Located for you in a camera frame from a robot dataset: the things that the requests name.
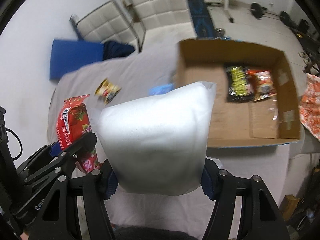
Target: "red floral package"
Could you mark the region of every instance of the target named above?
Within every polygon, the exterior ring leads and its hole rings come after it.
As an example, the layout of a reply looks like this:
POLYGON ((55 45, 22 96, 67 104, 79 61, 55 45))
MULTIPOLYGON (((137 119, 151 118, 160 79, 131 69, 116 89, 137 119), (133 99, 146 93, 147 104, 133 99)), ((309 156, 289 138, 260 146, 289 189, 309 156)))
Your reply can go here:
MULTIPOLYGON (((84 95, 64 100, 64 106, 59 113, 56 128, 62 150, 79 139, 84 133, 91 131, 87 109, 83 103, 83 100, 89 96, 84 95)), ((87 152, 82 158, 79 158, 77 167, 85 173, 99 169, 96 149, 94 148, 91 152, 87 152)))

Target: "orange and white cloth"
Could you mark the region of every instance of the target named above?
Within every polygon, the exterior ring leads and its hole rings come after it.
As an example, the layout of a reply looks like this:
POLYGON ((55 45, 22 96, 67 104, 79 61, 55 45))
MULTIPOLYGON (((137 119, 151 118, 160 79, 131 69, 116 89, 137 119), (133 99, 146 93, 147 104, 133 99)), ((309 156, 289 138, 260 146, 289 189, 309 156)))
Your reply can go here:
POLYGON ((300 104, 300 122, 320 141, 320 77, 308 74, 300 104))

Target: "barcode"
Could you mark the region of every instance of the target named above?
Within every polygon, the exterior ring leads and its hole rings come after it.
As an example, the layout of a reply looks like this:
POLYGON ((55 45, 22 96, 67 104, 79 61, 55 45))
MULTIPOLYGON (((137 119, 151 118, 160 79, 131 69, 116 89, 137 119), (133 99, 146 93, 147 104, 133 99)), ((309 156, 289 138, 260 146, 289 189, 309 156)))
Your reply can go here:
POLYGON ((63 120, 64 120, 64 124, 66 126, 66 129, 67 129, 67 132, 68 134, 70 134, 70 130, 69 130, 69 120, 68 120, 68 114, 69 114, 69 110, 70 110, 71 107, 69 108, 66 108, 62 111, 62 117, 63 117, 63 120))

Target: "white package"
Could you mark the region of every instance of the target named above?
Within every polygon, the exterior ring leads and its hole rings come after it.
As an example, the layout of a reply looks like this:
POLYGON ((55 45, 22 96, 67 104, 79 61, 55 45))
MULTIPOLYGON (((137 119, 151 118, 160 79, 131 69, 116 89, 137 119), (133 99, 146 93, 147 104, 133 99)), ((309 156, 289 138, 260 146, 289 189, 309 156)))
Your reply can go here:
POLYGON ((124 190, 183 195, 200 186, 215 93, 214 83, 196 82, 102 111, 98 136, 124 190))

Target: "table covered with cloth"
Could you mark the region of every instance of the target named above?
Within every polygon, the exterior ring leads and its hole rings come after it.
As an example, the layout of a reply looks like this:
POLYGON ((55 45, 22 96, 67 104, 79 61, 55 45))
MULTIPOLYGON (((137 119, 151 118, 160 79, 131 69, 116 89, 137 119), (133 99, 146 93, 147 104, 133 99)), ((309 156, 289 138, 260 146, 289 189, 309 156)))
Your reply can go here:
MULTIPOLYGON (((64 75, 51 100, 47 130, 48 142, 53 143, 58 140, 57 117, 63 101, 67 98, 91 94, 84 103, 88 110, 92 131, 96 132, 99 115, 103 108, 146 97, 152 87, 169 83, 178 60, 178 41, 179 38, 171 34, 153 47, 145 48, 140 54, 91 64, 64 75), (122 87, 122 90, 107 106, 94 96, 96 88, 105 78, 122 87)), ((96 150, 99 161, 103 162, 106 155, 99 141, 96 150)), ((207 156, 220 159, 223 167, 234 176, 250 178, 254 174, 260 175, 279 204, 283 198, 282 189, 287 172, 289 151, 289 145, 211 148, 207 150, 207 156)), ((83 175, 80 171, 74 172, 74 176, 83 175)), ((201 239, 209 222, 214 202, 204 195, 201 187, 186 195, 164 196, 129 194, 118 186, 116 193, 105 202, 105 205, 110 221, 116 225, 182 231, 201 239)), ((80 222, 83 226, 85 222, 82 207, 83 203, 80 201, 80 222)), ((240 213, 241 197, 237 197, 230 238, 237 236, 240 213)))

